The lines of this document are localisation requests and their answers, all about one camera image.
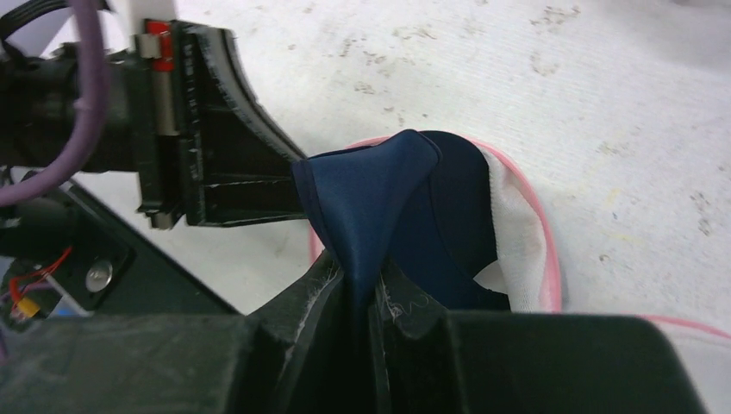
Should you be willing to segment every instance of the white tabletop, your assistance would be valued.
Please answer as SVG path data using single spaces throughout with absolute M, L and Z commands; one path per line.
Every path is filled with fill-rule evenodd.
M 502 148 L 553 219 L 568 311 L 662 314 L 731 331 L 730 8 L 714 0 L 185 0 L 178 8 L 182 19 L 238 35 L 260 103 L 308 154 L 405 128 Z M 305 223 L 153 231 L 134 213 L 133 176 L 82 180 L 240 311 L 308 266 Z

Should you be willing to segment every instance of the black plastic part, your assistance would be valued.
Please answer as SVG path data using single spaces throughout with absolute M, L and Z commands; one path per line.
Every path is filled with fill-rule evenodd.
M 179 135 L 157 132 L 150 60 L 109 56 L 111 107 L 87 172 L 139 174 L 141 206 L 155 228 L 234 227 L 304 218 L 290 163 L 304 153 L 257 104 L 225 29 L 171 22 L 169 103 Z M 46 166 L 72 132 L 78 97 L 76 47 L 33 67 L 3 62 L 0 165 Z
M 409 283 L 383 272 L 371 308 L 379 412 L 705 412 L 644 320 L 440 310 Z
M 88 311 L 236 313 L 80 186 L 70 183 L 18 210 L 21 226 L 0 230 L 0 255 L 45 263 L 72 246 L 55 278 Z M 91 293 L 86 274 L 98 260 L 111 262 L 113 277 L 107 288 Z
M 304 218 L 290 163 L 304 153 L 257 104 L 226 29 L 175 22 L 186 220 L 232 227 Z
M 0 367 L 0 404 L 46 414 L 250 412 L 241 383 L 256 329 L 242 316 L 47 321 Z
M 333 395 L 356 395 L 344 287 L 342 271 L 322 254 L 300 280 L 252 314 L 268 338 L 261 345 L 267 350 L 262 361 L 269 363 L 252 377 L 265 390 L 249 412 L 338 412 Z

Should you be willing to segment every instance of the red clip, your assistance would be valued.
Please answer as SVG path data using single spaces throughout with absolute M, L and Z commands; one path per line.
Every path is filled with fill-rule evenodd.
M 172 60 L 172 37 L 170 23 L 147 22 L 147 32 L 159 37 L 160 57 L 153 60 L 153 70 L 156 72 L 172 72 L 175 63 Z

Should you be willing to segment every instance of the pink edging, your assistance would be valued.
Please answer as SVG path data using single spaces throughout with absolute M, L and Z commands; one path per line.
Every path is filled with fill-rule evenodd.
M 371 138 L 369 140 L 356 142 L 352 145 L 347 146 L 347 148 L 375 145 L 387 140 L 388 138 L 389 137 Z M 533 186 L 531 186 L 531 184 L 528 182 L 528 178 L 526 178 L 526 176 L 521 172 L 520 168 L 518 168 L 515 162 L 513 162 L 513 160 L 511 160 L 508 155 L 489 144 L 485 144 L 484 142 L 473 139 L 470 139 L 469 141 L 476 146 L 487 150 L 488 152 L 490 152 L 490 154 L 495 155 L 495 157 L 500 160 L 500 162 L 502 162 L 510 170 L 510 172 L 513 173 L 513 175 L 515 175 L 515 177 L 521 182 L 522 188 L 519 189 L 521 195 L 523 195 L 531 208 L 535 210 L 535 214 L 538 215 L 540 223 L 543 226 L 544 235 L 546 237 L 546 264 L 543 271 L 543 281 L 541 282 L 540 286 L 540 301 L 545 305 L 545 311 L 561 312 L 561 273 L 559 266 L 559 255 L 556 250 L 556 244 L 553 241 L 553 232 L 551 231 L 551 226 L 548 225 L 546 212 L 543 210 L 543 205 L 540 203 L 538 196 L 535 194 Z M 318 244 L 321 244 L 320 239 L 317 237 L 317 234 L 312 229 L 312 227 L 310 227 L 309 256 L 311 262 L 313 263 L 315 262 L 315 260 L 317 259 L 317 255 L 319 254 L 316 250 L 316 246 Z M 640 317 L 650 322 L 668 323 L 684 328 L 696 329 L 709 335 L 719 336 L 721 338 L 731 340 L 731 334 L 728 334 L 720 329 L 708 326 L 703 323 L 689 321 L 676 317 L 663 317 L 656 315 L 640 315 Z

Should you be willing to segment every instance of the navy blue cloth fold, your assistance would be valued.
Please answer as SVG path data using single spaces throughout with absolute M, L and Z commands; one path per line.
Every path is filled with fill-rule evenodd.
M 439 158 L 433 142 L 406 130 L 375 147 L 292 164 L 305 213 L 350 284 L 356 317 L 373 293 L 404 205 Z
M 447 308 L 508 309 L 472 278 L 497 259 L 488 166 L 469 141 L 405 130 L 292 165 L 305 213 L 343 268 L 356 322 L 387 255 Z

